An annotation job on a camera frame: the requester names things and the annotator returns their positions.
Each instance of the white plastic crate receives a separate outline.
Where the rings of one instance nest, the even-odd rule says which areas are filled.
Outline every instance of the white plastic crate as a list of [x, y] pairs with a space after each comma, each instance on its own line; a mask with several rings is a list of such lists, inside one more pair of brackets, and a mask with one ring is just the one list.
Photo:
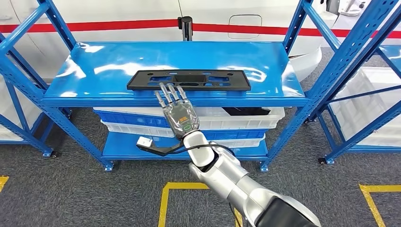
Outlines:
[[[42, 111], [28, 98], [26, 98], [25, 95], [23, 95], [18, 89], [15, 90], [24, 112], [26, 122], [31, 129]], [[14, 104], [2, 76], [0, 76], [0, 98], [0, 103], [2, 106], [0, 109], [0, 114], [22, 128], [22, 124], [19, 121], [17, 111], [15, 110]], [[22, 141], [22, 138], [0, 125], [0, 140]]]
[[[159, 128], [159, 127], [148, 127], [141, 125], [133, 125], [133, 124], [120, 124], [120, 123], [110, 123], [103, 122], [104, 125], [107, 126], [109, 131], [114, 132], [123, 132], [123, 133], [131, 133], [131, 134], [141, 134], [148, 136], [160, 136], [160, 137], [174, 137], [173, 131], [167, 128]], [[259, 143], [265, 139], [237, 139], [237, 140], [213, 140], [218, 144], [227, 146], [229, 148], [252, 148], [258, 147]]]
[[174, 137], [174, 133], [169, 128], [150, 127], [135, 124], [121, 124], [100, 121], [107, 126], [109, 131], [122, 132], [129, 134], [140, 134], [147, 136], [161, 136], [161, 137]]
[[[390, 68], [362, 67], [336, 98], [360, 94], [401, 84]], [[348, 140], [401, 99], [401, 90], [331, 103], [344, 138]], [[360, 145], [400, 146], [401, 116], [366, 137]]]
[[241, 140], [214, 140], [216, 143], [229, 148], [254, 148], [258, 147], [260, 142], [265, 137], [260, 139], [241, 139]]
[[[219, 129], [273, 129], [284, 116], [283, 107], [265, 107], [270, 109], [269, 115], [262, 116], [230, 116], [221, 107], [196, 107], [195, 112], [200, 120], [201, 130]], [[94, 107], [94, 110], [164, 116], [160, 107]]]

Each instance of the red stripe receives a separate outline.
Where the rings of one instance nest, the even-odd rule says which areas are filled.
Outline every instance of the red stripe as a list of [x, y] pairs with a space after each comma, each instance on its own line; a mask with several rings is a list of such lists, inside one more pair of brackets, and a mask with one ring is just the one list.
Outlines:
[[[68, 28], [72, 32], [78, 31], [104, 31], [104, 30], [124, 30], [138, 28], [158, 28], [175, 27], [177, 19], [162, 20], [131, 20], [131, 21], [108, 21], [108, 22], [82, 22], [68, 23]], [[3, 33], [12, 32], [18, 25], [0, 25]], [[242, 25], [216, 25], [216, 24], [193, 24], [193, 30], [199, 32], [227, 32], [227, 33], [250, 33], [265, 35], [285, 35], [287, 27], [266, 27], [266, 26], [242, 26]], [[349, 30], [332, 29], [337, 37], [346, 37]], [[35, 24], [28, 32], [55, 32], [52, 24]], [[316, 28], [301, 28], [300, 35], [321, 36]], [[393, 31], [388, 38], [400, 39], [401, 31]]]

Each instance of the robot finger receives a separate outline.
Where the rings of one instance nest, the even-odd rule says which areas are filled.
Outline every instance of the robot finger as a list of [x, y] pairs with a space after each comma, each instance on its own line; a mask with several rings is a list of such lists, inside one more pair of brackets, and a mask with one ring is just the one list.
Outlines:
[[168, 89], [170, 90], [171, 94], [173, 95], [174, 100], [175, 100], [175, 101], [180, 100], [180, 98], [178, 97], [177, 92], [176, 92], [175, 89], [174, 89], [174, 86], [173, 86], [172, 84], [167, 84], [167, 86], [168, 86]]
[[160, 96], [159, 91], [155, 91], [155, 95], [157, 100], [159, 101], [160, 105], [162, 106], [162, 108], [166, 107], [166, 104], [164, 103], [164, 100], [162, 99], [162, 97]]
[[167, 88], [165, 87], [165, 85], [163, 84], [163, 83], [159, 83], [159, 85], [160, 85], [160, 88], [162, 89], [162, 91], [163, 91], [163, 93], [164, 93], [164, 96], [166, 97], [166, 99], [167, 99], [167, 102], [170, 104], [170, 103], [172, 103], [173, 102], [173, 100], [171, 99], [171, 96], [170, 96], [170, 93], [167, 91]]
[[181, 86], [177, 86], [177, 89], [180, 92], [181, 98], [183, 98], [183, 100], [187, 99], [187, 95], [185, 94], [183, 88]]

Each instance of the white vehicle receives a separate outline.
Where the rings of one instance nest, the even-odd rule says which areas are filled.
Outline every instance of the white vehicle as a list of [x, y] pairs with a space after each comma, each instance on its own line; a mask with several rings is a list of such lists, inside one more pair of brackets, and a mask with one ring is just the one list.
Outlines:
[[[177, 27], [129, 29], [138, 20], [168, 20], [191, 16], [194, 24], [271, 27], [272, 34], [199, 32], [197, 41], [282, 41], [298, 0], [53, 0], [77, 41], [179, 41]], [[0, 0], [0, 31], [7, 36], [10, 25], [21, 23], [38, 5], [36, 0]], [[326, 11], [326, 1], [315, 0], [314, 9], [329, 27], [337, 15]], [[99, 22], [117, 21], [119, 26], [99, 31]], [[51, 82], [69, 51], [56, 32], [47, 31], [44, 16], [39, 32], [30, 32], [17, 43], [17, 50], [47, 82]], [[307, 17], [303, 28], [315, 28]], [[320, 36], [297, 37], [290, 53], [298, 80], [303, 80], [322, 58]]]

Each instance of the gray carpet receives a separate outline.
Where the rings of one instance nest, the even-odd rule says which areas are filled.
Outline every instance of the gray carpet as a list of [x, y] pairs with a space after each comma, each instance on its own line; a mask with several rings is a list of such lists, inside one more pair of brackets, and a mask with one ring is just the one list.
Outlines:
[[[331, 57], [303, 81], [311, 86]], [[385, 65], [373, 57], [371, 66]], [[271, 145], [293, 114], [270, 130]], [[76, 109], [72, 118], [93, 143], [102, 148], [107, 136], [96, 114]], [[62, 156], [45, 159], [30, 146], [0, 146], [0, 175], [10, 179], [0, 192], [1, 227], [155, 227], [161, 192], [167, 182], [195, 182], [187, 161], [122, 161], [111, 173], [74, 140], [55, 127], [47, 143]], [[319, 123], [303, 125], [284, 150], [259, 172], [257, 162], [243, 162], [262, 185], [296, 198], [311, 209], [324, 227], [375, 227], [376, 221], [360, 184], [401, 184], [401, 154], [346, 154], [334, 165], [317, 158], [329, 151]], [[388, 227], [401, 226], [401, 192], [373, 193]], [[171, 190], [167, 227], [235, 226], [228, 204], [209, 190]]]

